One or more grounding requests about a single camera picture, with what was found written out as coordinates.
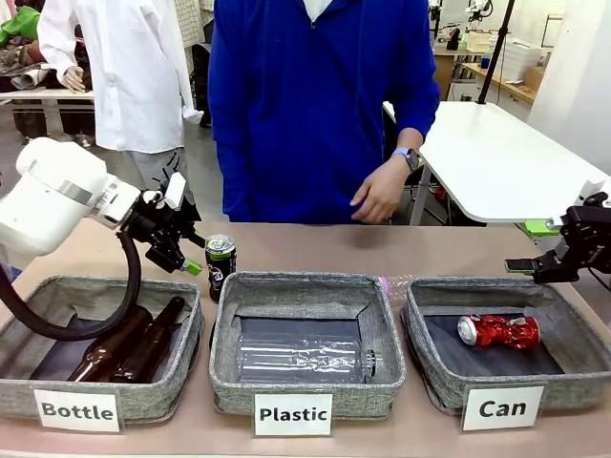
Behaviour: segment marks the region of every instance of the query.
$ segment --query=blue jacket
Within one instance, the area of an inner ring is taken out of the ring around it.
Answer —
[[[382,103],[426,135],[439,104],[427,0],[219,0],[209,103],[232,221],[350,222],[383,163]]]

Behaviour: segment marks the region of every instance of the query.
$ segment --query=smartwatch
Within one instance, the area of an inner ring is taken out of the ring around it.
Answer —
[[[412,148],[397,148],[392,153],[393,156],[402,156],[405,161],[408,163],[410,170],[413,172],[416,170],[419,164],[418,153],[416,153]]]

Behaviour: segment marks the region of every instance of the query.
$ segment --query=gray bin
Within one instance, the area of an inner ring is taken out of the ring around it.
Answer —
[[[542,344],[535,351],[467,346],[450,323],[468,314],[533,317]],[[598,405],[611,381],[604,340],[553,286],[528,279],[418,279],[408,286],[402,318],[429,396],[445,413],[461,414],[470,385],[547,384],[541,407],[548,410]]]
[[[366,384],[239,383],[236,352],[245,317],[357,320],[363,347],[373,349],[384,364]],[[376,278],[248,272],[227,278],[210,356],[210,378],[219,411],[252,415],[258,393],[332,393],[333,418],[382,420],[390,415],[406,372],[389,302]]]
[[[80,319],[105,320],[117,308],[125,292],[124,279],[51,277],[29,295],[32,310],[52,323],[66,325]],[[151,423],[170,418],[178,406],[188,372],[197,359],[203,316],[200,291],[191,284],[142,281],[138,303],[155,317],[173,296],[186,306],[177,323],[176,343],[159,380],[151,384],[75,383],[30,380],[56,341],[34,334],[16,319],[0,330],[0,416],[38,418],[33,391],[71,391],[115,394],[117,411],[125,423]]]

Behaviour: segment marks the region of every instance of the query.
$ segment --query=brown glass bottle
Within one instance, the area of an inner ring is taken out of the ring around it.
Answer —
[[[116,384],[149,384],[170,348],[172,328],[184,307],[184,299],[175,296],[148,327],[139,344],[119,365],[111,382]]]
[[[151,313],[135,305],[112,331],[89,345],[69,382],[106,382],[153,321]]]

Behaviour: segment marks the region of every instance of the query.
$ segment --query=green object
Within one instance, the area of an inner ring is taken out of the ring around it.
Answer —
[[[21,35],[31,41],[37,40],[38,19],[40,19],[40,13],[34,8],[20,8],[15,17],[0,26],[0,47],[6,45],[15,35]]]
[[[184,263],[186,264],[186,268],[184,270],[194,277],[201,273],[201,265],[197,264],[194,260],[189,260],[187,258],[184,260]]]
[[[547,227],[547,221],[544,220],[526,221],[524,226],[526,227],[526,232],[528,232],[529,235],[534,237],[549,237],[560,235],[559,230],[549,229]]]
[[[215,253],[208,253],[208,256],[210,256],[211,260],[228,260],[229,258],[231,258],[231,252],[221,253],[219,255]]]

